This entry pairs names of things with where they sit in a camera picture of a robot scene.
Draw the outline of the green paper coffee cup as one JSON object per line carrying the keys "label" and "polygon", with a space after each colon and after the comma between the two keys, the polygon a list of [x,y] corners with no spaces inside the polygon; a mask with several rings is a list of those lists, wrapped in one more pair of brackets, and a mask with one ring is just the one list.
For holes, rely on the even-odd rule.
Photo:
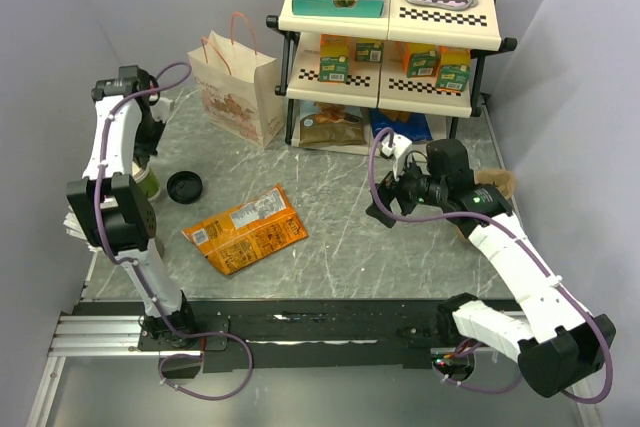
{"label": "green paper coffee cup", "polygon": [[159,180],[149,164],[141,167],[136,162],[132,163],[133,178],[149,201],[158,198],[161,192]]}

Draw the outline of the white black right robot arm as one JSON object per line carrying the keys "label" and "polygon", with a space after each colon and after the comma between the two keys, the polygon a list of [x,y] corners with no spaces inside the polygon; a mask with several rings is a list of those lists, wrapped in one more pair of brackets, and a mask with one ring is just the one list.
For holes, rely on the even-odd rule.
{"label": "white black right robot arm", "polygon": [[606,315],[593,315],[542,260],[511,204],[493,184],[479,183],[468,152],[457,139],[429,143],[424,167],[414,159],[412,142],[390,128],[374,138],[368,166],[377,157],[392,161],[391,171],[368,180],[372,203],[367,213],[387,227],[415,223],[419,205],[440,209],[438,219],[454,224],[492,265],[524,317],[518,320],[471,294],[439,307],[438,337],[472,352],[469,342],[488,346],[514,361],[521,377],[542,397],[558,393],[588,404],[603,401],[613,384],[611,346],[616,328]]}

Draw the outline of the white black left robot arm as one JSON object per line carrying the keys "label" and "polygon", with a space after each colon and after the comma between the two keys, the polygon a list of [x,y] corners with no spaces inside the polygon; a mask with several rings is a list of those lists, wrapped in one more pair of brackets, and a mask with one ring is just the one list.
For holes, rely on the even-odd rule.
{"label": "white black left robot arm", "polygon": [[156,242],[156,214],[133,175],[156,155],[166,119],[162,86],[137,65],[99,80],[91,91],[96,131],[82,177],[68,183],[66,197],[89,245],[121,267],[144,304],[142,328],[177,349],[198,334],[193,310],[170,277]]}

